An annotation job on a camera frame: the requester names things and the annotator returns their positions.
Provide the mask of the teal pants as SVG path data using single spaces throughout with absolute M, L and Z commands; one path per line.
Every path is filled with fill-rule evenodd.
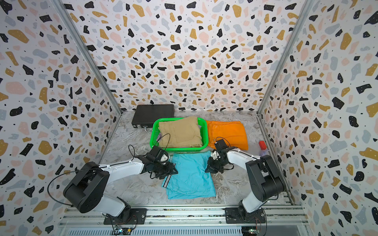
M 200 153 L 176 153 L 170 158 L 178 174 L 164 179 L 162 187 L 170 200 L 210 198 L 216 189 L 210 173 L 205 172 L 210 151 Z

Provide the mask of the orange pants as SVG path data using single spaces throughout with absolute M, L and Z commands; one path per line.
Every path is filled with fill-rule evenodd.
M 208 127 L 209 144 L 215 149 L 215 142 L 225 139 L 229 146 L 235 146 L 242 150 L 248 150 L 248 139 L 245 128 L 241 122 L 217 122 L 206 121 Z

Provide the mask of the beige pants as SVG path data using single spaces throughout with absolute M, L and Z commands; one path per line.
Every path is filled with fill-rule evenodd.
M 197 117 L 186 117 L 176 121 L 160 122 L 161 147 L 199 148 L 203 146 Z

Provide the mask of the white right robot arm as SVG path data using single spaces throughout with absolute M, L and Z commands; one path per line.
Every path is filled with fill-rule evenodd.
M 237 147 L 229 146 L 224 139 L 215 142 L 215 150 L 208 159 L 205 172 L 216 174 L 227 170 L 226 165 L 243 168 L 249 178 L 251 193 L 238 207 L 239 214 L 246 216 L 259 210 L 267 201 L 284 192 L 280 171 L 269 155 L 253 156 Z

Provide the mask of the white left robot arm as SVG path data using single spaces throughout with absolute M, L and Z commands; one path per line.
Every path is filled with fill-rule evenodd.
M 134 155 L 127 161 L 102 165 L 88 162 L 76 171 L 63 195 L 81 213 L 97 211 L 112 217 L 113 221 L 126 222 L 131 214 L 130 205 L 119 197 L 107 196 L 105 189 L 109 183 L 144 173 L 152 179 L 163 180 L 177 175 L 178 171 L 169 161 L 168 152 L 154 146 L 150 152 Z

